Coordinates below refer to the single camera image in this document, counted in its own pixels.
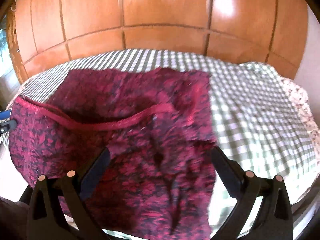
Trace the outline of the green white checkered bedsheet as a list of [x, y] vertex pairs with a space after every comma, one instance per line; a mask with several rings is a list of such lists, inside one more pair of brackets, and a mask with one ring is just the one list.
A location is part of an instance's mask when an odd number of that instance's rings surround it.
[[210, 75], [213, 125], [224, 153], [243, 168], [283, 177], [291, 203], [318, 174], [316, 144], [284, 90], [281, 76], [261, 62], [232, 64], [194, 53], [128, 49], [60, 64], [23, 84], [20, 94], [45, 102], [73, 69], [148, 72], [167, 67]]

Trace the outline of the floral patterned pillow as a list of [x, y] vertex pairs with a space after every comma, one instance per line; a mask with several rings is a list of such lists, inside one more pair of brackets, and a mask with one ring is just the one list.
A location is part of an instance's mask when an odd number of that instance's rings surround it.
[[280, 79], [286, 94], [289, 96], [289, 99], [297, 110], [298, 116], [306, 127], [310, 138], [316, 145], [319, 145], [319, 127], [311, 112], [309, 97], [306, 90], [289, 78], [281, 77]]

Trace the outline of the maroon floral long-sleeve shirt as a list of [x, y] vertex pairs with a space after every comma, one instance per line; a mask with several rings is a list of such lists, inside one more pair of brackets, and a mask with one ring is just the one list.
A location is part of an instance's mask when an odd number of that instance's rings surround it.
[[216, 145], [209, 75], [157, 68], [69, 71], [45, 102], [19, 96], [9, 134], [12, 162], [39, 175], [83, 172], [104, 150], [82, 192], [95, 220], [144, 239], [208, 239]]

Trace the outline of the wooden panelled wardrobe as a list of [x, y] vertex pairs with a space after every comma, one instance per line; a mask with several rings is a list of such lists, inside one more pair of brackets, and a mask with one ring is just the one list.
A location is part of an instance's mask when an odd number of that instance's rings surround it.
[[2, 12], [20, 82], [60, 63], [133, 48], [266, 62], [293, 79], [308, 31], [304, 0], [8, 0]]

